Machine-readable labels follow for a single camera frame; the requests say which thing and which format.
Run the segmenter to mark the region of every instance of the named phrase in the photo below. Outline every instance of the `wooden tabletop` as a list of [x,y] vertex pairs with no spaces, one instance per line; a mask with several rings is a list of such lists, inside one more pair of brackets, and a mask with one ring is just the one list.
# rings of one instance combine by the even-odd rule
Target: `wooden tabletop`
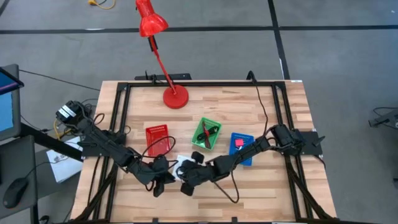
[[[101,129],[109,128],[117,84],[116,81],[102,84],[96,108],[97,114],[105,114],[103,122],[98,125]],[[295,128],[312,130],[314,127],[303,83],[286,81],[286,86]],[[131,132],[127,135],[126,145],[138,152],[146,148],[145,129],[161,124],[167,124],[169,134],[177,139],[174,149],[167,155],[168,159],[175,159],[177,155],[189,157],[193,151],[200,151],[207,161],[228,154],[232,132],[250,134],[256,138],[264,131],[265,116],[253,86],[187,87],[189,102],[179,110],[164,105],[164,90],[164,87],[134,87],[131,90],[126,119]],[[277,124],[272,91],[267,86],[260,86],[259,91],[270,127]],[[118,122],[122,106],[123,100],[119,105]],[[223,125],[211,152],[191,144],[193,133],[203,116]],[[325,211],[335,217],[323,164],[312,156],[302,156],[302,160],[309,191]],[[72,218],[77,217],[87,205],[95,162],[96,158],[84,161]],[[100,170],[101,166],[98,166],[94,190],[98,187]],[[256,155],[251,167],[238,166],[234,176],[241,197],[237,204],[231,203],[211,182],[196,187],[193,196],[188,197],[180,192],[181,183],[177,181],[167,184],[165,192],[155,198],[132,174],[119,170],[111,221],[151,222],[154,217],[159,218],[160,222],[227,222],[231,221],[231,217],[237,217],[241,222],[294,220],[285,162],[279,153],[271,151]],[[230,176],[218,183],[232,198],[236,198]],[[298,189],[297,192],[304,217],[302,195]],[[105,193],[100,217],[104,217],[107,198],[108,194]]]

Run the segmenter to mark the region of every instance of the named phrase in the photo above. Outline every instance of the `blue basket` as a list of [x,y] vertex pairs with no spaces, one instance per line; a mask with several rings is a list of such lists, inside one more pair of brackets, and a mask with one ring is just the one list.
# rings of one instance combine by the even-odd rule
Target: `blue basket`
[[[247,134],[241,134],[241,133],[232,133],[231,135],[231,142],[229,143],[229,154],[232,155],[235,152],[238,151],[238,149],[235,147],[235,139],[243,139],[243,147],[247,146],[248,144],[251,144],[254,142],[254,136],[250,136]],[[252,159],[246,159],[245,161],[241,162],[242,165],[244,166],[251,166]]]

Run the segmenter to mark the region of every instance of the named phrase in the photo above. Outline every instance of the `computer mouse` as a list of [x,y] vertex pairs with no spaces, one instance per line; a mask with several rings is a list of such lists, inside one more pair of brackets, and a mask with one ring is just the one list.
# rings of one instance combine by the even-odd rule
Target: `computer mouse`
[[4,193],[2,198],[3,205],[6,208],[15,208],[21,201],[28,183],[29,181],[26,178],[18,178],[14,180]]

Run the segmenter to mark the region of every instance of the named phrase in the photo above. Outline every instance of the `red basket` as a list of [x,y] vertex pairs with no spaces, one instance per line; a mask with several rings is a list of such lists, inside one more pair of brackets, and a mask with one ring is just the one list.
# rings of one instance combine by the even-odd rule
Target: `red basket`
[[[147,135],[147,146],[150,146],[156,140],[161,139],[163,137],[169,136],[169,132],[167,131],[167,125],[159,125],[155,127],[150,127],[146,129]],[[159,154],[165,154],[170,150],[170,141],[168,138],[165,138],[158,143],[154,144],[148,150],[148,155],[150,156],[158,156]]]

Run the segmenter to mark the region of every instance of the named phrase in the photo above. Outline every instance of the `white paper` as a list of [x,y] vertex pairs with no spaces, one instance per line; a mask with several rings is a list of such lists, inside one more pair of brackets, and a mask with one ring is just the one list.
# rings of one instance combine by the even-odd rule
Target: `white paper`
[[[78,142],[80,142],[80,137],[69,139],[65,143],[82,151],[83,148],[77,144]],[[50,162],[57,162],[56,164],[50,164],[57,183],[61,183],[64,180],[67,180],[69,177],[77,174],[81,171],[81,168],[83,167],[82,162],[76,161],[72,158],[65,159],[67,158],[67,156],[61,153],[57,153],[54,150],[47,151],[47,156],[49,157]]]
[[192,161],[192,162],[195,162],[195,160],[193,160],[191,157],[187,157],[187,156],[181,156],[181,155],[178,155],[177,156],[177,160],[178,160],[178,163],[174,166],[174,169],[173,169],[173,176],[175,177],[175,180],[179,180],[179,181],[181,181],[180,179],[179,179],[179,177],[177,176],[177,169],[182,165],[182,162],[183,161],[186,161],[186,160],[190,160],[190,161]]

